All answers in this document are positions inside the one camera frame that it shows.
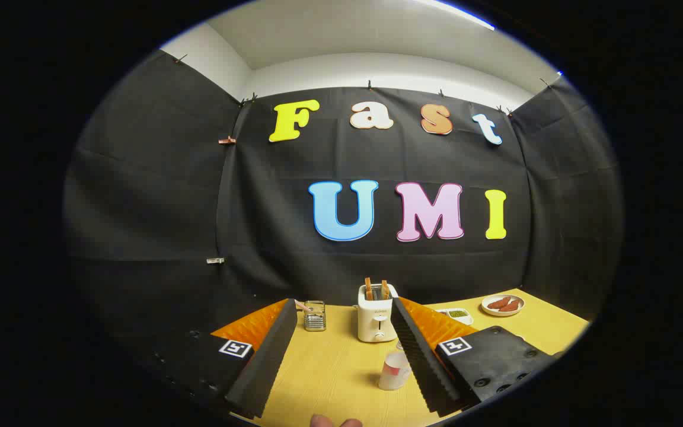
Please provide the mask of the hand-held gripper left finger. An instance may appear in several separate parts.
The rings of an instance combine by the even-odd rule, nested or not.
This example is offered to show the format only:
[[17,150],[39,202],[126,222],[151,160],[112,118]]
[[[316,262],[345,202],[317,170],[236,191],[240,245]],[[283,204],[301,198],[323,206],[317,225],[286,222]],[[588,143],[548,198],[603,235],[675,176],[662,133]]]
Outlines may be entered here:
[[214,332],[157,340],[146,363],[164,383],[219,414],[263,415],[296,328],[296,302],[284,298]]

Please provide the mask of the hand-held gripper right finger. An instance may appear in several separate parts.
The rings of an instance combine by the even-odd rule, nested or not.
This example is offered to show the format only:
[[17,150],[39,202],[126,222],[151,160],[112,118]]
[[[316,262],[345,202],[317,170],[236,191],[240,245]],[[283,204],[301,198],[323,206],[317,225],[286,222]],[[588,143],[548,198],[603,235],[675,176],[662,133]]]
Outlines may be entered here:
[[545,370],[556,358],[500,326],[476,330],[407,298],[394,298],[391,324],[429,411],[447,416]]

